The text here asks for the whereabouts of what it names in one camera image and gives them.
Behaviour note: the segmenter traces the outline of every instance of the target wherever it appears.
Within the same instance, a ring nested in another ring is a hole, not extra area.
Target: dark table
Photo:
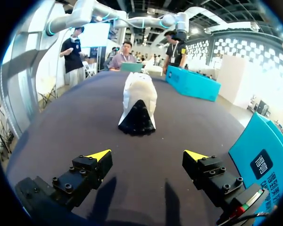
[[[51,184],[78,155],[111,149],[112,169],[73,213],[101,225],[214,225],[222,211],[194,187],[182,168],[183,150],[218,155],[238,175],[228,150],[243,126],[218,103],[181,96],[153,79],[157,130],[144,137],[125,135],[117,124],[127,76],[99,73],[47,106],[13,151],[7,169],[11,185],[36,176]]]

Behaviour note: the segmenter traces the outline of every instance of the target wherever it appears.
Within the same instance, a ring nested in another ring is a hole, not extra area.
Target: white logo
[[[259,168],[260,174],[263,174],[267,170],[267,165],[262,155],[260,155],[260,157],[257,159],[257,161],[255,161],[255,163],[256,166]]]

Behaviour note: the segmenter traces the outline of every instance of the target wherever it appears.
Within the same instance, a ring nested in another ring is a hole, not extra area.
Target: lanyard
[[[172,57],[174,57],[174,53],[175,53],[175,51],[176,51],[176,49],[177,49],[177,45],[178,45],[178,42],[176,43],[175,48],[174,48],[174,46],[172,45],[172,51],[173,51]]]
[[[124,54],[122,54],[123,55],[123,57],[124,57],[124,59],[125,59],[125,61],[127,62],[127,61],[130,61],[130,54],[128,55],[128,60],[126,59],[126,57],[124,56]]]

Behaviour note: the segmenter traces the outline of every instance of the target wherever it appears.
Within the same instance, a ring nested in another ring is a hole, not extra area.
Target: black t-shirt
[[[74,48],[74,50],[68,56],[64,55],[66,73],[83,67],[83,63],[81,61],[80,54],[79,54],[79,52],[81,52],[81,43],[79,41],[72,42],[71,39],[69,38],[63,43],[61,52],[69,48]]]
[[[178,43],[176,49],[175,49],[175,46],[176,45],[170,44],[166,51],[166,54],[169,56],[168,65],[179,67],[183,54],[186,54],[186,47],[185,47],[185,43]],[[173,57],[173,51],[175,51],[174,52],[175,61],[174,63],[171,63],[171,58]]]

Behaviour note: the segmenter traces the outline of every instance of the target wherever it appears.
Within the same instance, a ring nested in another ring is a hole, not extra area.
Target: laptop
[[[122,63],[121,72],[138,72],[142,70],[143,64],[141,63]]]

